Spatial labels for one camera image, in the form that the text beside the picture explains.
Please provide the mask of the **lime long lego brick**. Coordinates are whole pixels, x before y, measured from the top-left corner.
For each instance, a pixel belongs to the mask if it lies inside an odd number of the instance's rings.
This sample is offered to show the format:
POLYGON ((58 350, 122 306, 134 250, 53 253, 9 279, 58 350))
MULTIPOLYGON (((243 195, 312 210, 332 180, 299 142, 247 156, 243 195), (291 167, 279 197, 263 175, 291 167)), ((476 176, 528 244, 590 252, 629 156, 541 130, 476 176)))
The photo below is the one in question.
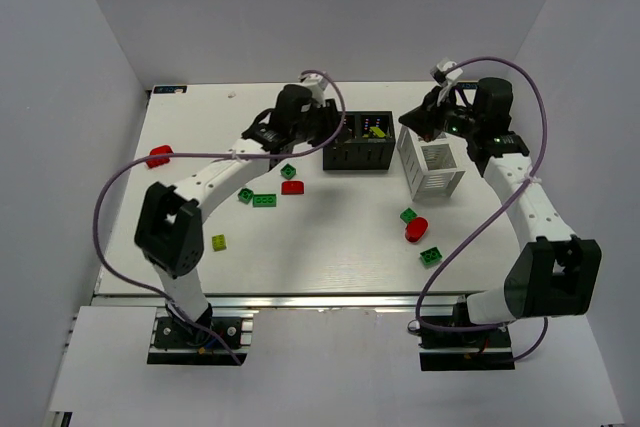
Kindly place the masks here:
POLYGON ((372 138, 385 138, 386 133, 381 128, 373 126, 369 129, 369 136, 372 138))

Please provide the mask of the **red rounded lego brick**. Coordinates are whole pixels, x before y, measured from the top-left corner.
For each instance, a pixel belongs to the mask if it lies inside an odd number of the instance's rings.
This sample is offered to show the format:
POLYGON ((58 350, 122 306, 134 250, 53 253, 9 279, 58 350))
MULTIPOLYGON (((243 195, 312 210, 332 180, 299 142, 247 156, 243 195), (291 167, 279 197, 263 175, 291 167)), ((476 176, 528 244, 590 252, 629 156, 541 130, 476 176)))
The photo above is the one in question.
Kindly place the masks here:
POLYGON ((281 184, 282 195, 303 195, 305 193, 305 184, 300 180, 287 180, 281 184))

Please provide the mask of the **red round lego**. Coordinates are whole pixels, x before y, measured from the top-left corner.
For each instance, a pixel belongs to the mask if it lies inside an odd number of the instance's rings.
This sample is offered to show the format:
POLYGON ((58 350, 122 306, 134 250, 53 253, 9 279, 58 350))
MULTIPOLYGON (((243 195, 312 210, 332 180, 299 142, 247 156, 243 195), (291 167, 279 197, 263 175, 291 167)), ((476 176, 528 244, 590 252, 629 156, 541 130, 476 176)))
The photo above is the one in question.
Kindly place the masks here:
POLYGON ((405 228, 405 239, 410 243, 419 242, 429 228, 428 221, 423 217, 415 217, 405 228))

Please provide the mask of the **lime studded square lego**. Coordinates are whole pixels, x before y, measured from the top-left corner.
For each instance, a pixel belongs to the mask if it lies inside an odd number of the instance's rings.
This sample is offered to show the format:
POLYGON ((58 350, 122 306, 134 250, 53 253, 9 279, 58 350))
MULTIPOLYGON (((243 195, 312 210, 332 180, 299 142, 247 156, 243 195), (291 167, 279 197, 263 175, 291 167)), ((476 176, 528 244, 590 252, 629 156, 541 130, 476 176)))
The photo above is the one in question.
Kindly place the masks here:
POLYGON ((214 235, 211 238, 211 243, 214 252, 220 252, 227 248, 226 238, 224 234, 214 235))

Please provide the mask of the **red arch lego brick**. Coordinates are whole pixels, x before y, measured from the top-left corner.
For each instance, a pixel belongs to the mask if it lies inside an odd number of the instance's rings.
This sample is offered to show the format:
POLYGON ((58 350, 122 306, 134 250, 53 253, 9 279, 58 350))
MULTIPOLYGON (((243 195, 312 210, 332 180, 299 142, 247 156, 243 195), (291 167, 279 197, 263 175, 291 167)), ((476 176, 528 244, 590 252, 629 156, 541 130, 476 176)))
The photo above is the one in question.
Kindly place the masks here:
POLYGON ((149 169, 154 169, 162 165, 168 164, 171 160, 170 155, 173 153, 169 145, 161 145, 150 150, 150 158, 146 161, 149 169))

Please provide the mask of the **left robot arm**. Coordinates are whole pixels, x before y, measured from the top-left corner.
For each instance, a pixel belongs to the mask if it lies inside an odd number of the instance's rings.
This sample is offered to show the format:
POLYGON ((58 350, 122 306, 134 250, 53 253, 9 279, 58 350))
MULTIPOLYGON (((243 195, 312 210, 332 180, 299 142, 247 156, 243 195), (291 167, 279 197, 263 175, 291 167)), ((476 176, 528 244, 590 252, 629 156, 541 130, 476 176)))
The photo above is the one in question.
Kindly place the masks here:
POLYGON ((174 184, 146 191, 134 235, 158 274, 165 305, 185 342, 194 347, 211 336, 212 307, 199 280, 203 225, 213 211, 249 181, 276 167, 295 146, 317 147, 336 131, 340 115, 325 98, 327 83, 309 74, 279 92, 274 108, 260 113, 229 149, 226 158, 174 184))

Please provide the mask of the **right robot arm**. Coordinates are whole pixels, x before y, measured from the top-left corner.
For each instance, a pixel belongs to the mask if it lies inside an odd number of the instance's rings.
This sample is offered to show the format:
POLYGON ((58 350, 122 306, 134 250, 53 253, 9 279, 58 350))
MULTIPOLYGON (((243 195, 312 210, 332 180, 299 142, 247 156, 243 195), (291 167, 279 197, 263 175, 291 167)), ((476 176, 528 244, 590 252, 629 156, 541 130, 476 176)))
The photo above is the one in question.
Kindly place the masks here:
POLYGON ((579 316, 591 304, 602 260, 592 239, 580 238, 534 178, 529 149, 510 128, 510 82, 478 81, 471 104, 435 87, 399 122, 433 141, 441 133, 465 140, 481 178, 506 209, 521 252, 502 286, 466 297, 454 325, 479 329, 522 318, 579 316))

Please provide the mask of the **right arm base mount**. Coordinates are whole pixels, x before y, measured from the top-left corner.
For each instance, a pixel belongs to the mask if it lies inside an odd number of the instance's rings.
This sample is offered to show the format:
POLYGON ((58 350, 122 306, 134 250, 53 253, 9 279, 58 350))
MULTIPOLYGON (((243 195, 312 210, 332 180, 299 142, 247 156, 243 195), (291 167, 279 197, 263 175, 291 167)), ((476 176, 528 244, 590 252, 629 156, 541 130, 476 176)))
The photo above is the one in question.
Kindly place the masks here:
POLYGON ((419 338, 419 360, 423 372, 515 369, 511 338, 506 329, 445 333, 425 329, 417 320, 411 320, 407 331, 419 338))

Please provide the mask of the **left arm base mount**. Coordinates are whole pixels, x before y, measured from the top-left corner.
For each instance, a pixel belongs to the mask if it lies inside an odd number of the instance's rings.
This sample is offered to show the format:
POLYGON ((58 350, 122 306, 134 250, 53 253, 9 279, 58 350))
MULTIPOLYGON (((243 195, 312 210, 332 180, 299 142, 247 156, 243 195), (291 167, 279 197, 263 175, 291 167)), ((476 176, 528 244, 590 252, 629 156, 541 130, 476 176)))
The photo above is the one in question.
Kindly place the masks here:
POLYGON ((164 366, 231 366, 239 367, 247 358, 253 333, 249 314, 228 311, 214 316, 210 330, 219 335, 234 352, 236 362, 218 339, 198 331, 189 333, 168 313, 160 311, 153 324, 147 353, 148 365, 164 366))

